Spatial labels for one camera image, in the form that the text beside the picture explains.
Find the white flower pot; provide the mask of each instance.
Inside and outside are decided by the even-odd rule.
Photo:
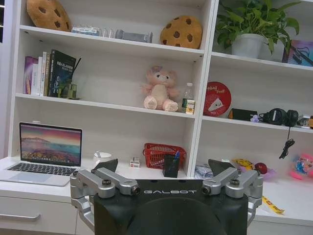
[[[232,43],[231,53],[257,59],[261,52],[262,44],[265,42],[265,38],[259,34],[242,34]]]

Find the headphones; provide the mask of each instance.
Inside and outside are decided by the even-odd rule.
[[[295,110],[288,110],[288,112],[286,112],[283,109],[276,108],[265,114],[260,114],[259,116],[260,121],[269,124],[294,127],[298,122],[299,113]]]

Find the round red sign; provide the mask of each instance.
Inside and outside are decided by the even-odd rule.
[[[203,115],[218,117],[231,104],[231,94],[227,86],[220,82],[209,82],[206,88]]]

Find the water bottle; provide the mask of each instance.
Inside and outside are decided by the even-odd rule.
[[[187,83],[184,97],[182,99],[182,111],[186,114],[194,114],[195,100],[192,93],[192,83]]]

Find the white desk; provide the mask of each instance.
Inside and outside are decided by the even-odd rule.
[[[0,160],[0,169],[7,168],[19,161],[19,157]],[[92,159],[83,159],[82,168],[93,168]],[[134,179],[163,179],[161,170],[130,169],[126,163],[119,163],[117,173]],[[188,178],[183,173],[181,178]],[[280,179],[264,183],[264,196],[277,207],[284,209],[284,215],[277,215],[266,205],[257,209],[257,215],[249,229],[249,234],[259,234],[271,228],[279,235],[284,234],[313,235],[313,183],[293,179]],[[91,231],[77,218],[76,209],[70,204],[70,186],[43,186],[24,183],[0,182],[0,214],[36,217],[35,221],[19,221],[0,217],[0,228],[12,228],[41,232],[89,235]]]

